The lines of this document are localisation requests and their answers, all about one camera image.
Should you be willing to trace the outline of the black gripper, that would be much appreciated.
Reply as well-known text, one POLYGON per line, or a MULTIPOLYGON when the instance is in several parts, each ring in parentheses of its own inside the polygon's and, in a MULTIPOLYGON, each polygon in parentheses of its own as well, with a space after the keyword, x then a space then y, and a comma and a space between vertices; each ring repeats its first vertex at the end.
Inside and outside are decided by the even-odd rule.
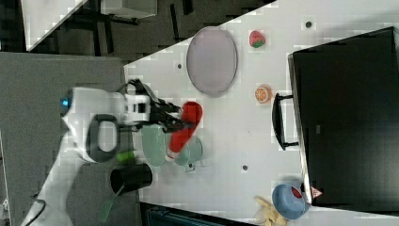
MULTIPOLYGON (((126 124, 158 123, 164 121, 165 113, 181 113, 180 106, 158 99, 152 89, 140 79, 131 79, 124 86, 124 122, 126 124)), ((168 119, 161 123, 165 133, 174 133, 193 126, 192 122, 168 119)))

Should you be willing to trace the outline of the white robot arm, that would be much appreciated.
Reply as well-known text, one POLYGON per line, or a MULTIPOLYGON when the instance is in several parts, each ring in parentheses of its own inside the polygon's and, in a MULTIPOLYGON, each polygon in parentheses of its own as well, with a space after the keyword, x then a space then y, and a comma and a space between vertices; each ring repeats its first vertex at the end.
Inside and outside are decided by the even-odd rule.
POLYGON ((121 128, 138 131, 156 124, 165 133, 173 133, 194 125, 182 117, 180 106, 157 98, 138 79, 115 91, 75 87, 60 105, 67 132, 21 226, 72 226, 66 202, 74 180, 84 165, 107 162, 116 155, 121 128))

